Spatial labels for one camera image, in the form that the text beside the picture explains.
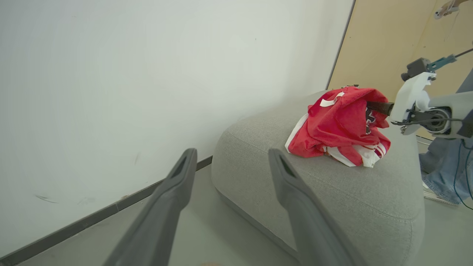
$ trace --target white wall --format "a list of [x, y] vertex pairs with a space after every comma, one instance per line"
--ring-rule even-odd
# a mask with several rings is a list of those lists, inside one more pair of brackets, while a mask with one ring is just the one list
[[0, 257], [325, 89], [351, 3], [2, 1]]

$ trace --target white stripe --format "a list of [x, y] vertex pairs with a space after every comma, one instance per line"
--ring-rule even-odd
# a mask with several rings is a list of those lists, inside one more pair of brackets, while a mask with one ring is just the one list
[[381, 158], [383, 158], [383, 157], [386, 155], [386, 153], [387, 153], [386, 147], [380, 142], [380, 143], [378, 144], [378, 148], [381, 149], [381, 151], [382, 151], [382, 153], [383, 153], [383, 156], [381, 156]]
[[335, 96], [335, 98], [334, 98], [333, 100], [331, 100], [331, 101], [326, 101], [326, 100], [322, 99], [322, 101], [320, 102], [320, 106], [322, 106], [322, 107], [327, 107], [327, 106], [334, 105], [335, 102], [336, 102], [337, 97], [342, 97], [344, 94], [345, 94], [345, 93], [344, 93], [343, 91], [342, 91], [342, 92], [339, 92], [339, 93], [337, 94], [337, 96]]
[[284, 145], [284, 147], [286, 147], [286, 150], [289, 153], [291, 153], [289, 151], [289, 144], [291, 144], [292, 139], [294, 139], [294, 136], [297, 134], [299, 129], [304, 125], [308, 117], [309, 117], [309, 114], [305, 114], [303, 117], [301, 117], [299, 121], [297, 122], [296, 126], [294, 127], [294, 129], [292, 130], [291, 135], [289, 135], [289, 138], [286, 141], [286, 144]]
[[330, 156], [337, 159], [339, 162], [343, 163], [346, 166], [354, 167], [356, 166], [352, 163], [348, 158], [346, 158], [343, 154], [340, 153], [337, 147], [327, 147], [327, 152]]
[[352, 147], [360, 154], [363, 160], [363, 166], [365, 167], [373, 168], [375, 163], [380, 159], [374, 150], [367, 149], [360, 145], [353, 145]]

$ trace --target baseboard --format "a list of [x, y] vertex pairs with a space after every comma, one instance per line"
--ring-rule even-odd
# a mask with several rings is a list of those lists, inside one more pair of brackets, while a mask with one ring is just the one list
[[[212, 156], [197, 163], [197, 171], [212, 163]], [[82, 230], [108, 218], [119, 211], [137, 203], [138, 201], [153, 194], [156, 188], [161, 184], [161, 181], [150, 185], [116, 203], [103, 208], [71, 225], [68, 225], [24, 248], [21, 248], [13, 253], [6, 255], [0, 259], [0, 266], [14, 266], [39, 253], [63, 242], [64, 240], [78, 234]]]

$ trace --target gray floor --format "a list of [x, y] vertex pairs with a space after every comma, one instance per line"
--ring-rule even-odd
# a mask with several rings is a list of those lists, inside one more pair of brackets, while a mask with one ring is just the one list
[[[298, 262], [223, 203], [210, 180], [211, 166], [197, 171], [191, 202], [181, 212], [170, 266], [291, 266]], [[20, 266], [100, 266], [146, 199]]]
[[[426, 145], [419, 144], [420, 152]], [[20, 266], [99, 266], [146, 200], [82, 231]], [[413, 265], [473, 265], [473, 211], [425, 200], [426, 232]], [[195, 177], [191, 203], [182, 211], [169, 265], [298, 265], [285, 251], [226, 206], [210, 181], [210, 166]]]

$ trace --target red jersey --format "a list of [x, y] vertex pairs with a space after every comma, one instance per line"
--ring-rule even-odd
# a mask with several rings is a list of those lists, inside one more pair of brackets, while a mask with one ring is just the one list
[[377, 89], [327, 91], [296, 124], [287, 151], [304, 158], [327, 153], [348, 166], [373, 167], [391, 142], [377, 129], [389, 127], [387, 116], [367, 108], [368, 101], [388, 102]]

